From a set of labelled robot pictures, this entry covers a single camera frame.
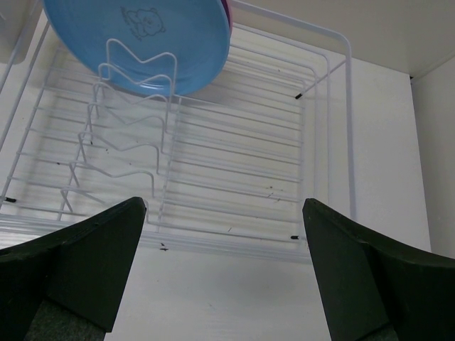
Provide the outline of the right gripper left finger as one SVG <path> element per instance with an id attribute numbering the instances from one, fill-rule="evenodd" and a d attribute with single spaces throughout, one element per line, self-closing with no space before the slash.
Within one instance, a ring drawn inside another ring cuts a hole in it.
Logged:
<path id="1" fill-rule="evenodd" d="M 111 332 L 146 217 L 131 197 L 1 250 L 2 340 L 103 340 Z"/>

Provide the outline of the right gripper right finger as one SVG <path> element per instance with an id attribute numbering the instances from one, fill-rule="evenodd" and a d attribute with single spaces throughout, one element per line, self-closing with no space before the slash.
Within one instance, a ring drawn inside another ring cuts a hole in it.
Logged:
<path id="1" fill-rule="evenodd" d="M 453 340 L 454 260 L 306 199 L 306 239 L 332 340 Z"/>

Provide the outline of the blue plate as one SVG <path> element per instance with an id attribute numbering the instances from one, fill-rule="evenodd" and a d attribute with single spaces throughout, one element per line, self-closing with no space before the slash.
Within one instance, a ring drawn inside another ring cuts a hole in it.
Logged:
<path id="1" fill-rule="evenodd" d="M 85 67 L 146 96 L 203 89 L 229 53 L 221 1 L 44 1 L 43 9 Z"/>

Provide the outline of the pink plate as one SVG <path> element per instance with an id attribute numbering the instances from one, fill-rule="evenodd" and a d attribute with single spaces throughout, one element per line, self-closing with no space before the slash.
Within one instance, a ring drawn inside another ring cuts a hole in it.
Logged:
<path id="1" fill-rule="evenodd" d="M 223 8 L 225 14 L 225 21 L 229 28 L 229 33 L 232 34 L 233 23 L 232 23 L 232 8 L 229 0 L 219 0 L 220 5 Z"/>

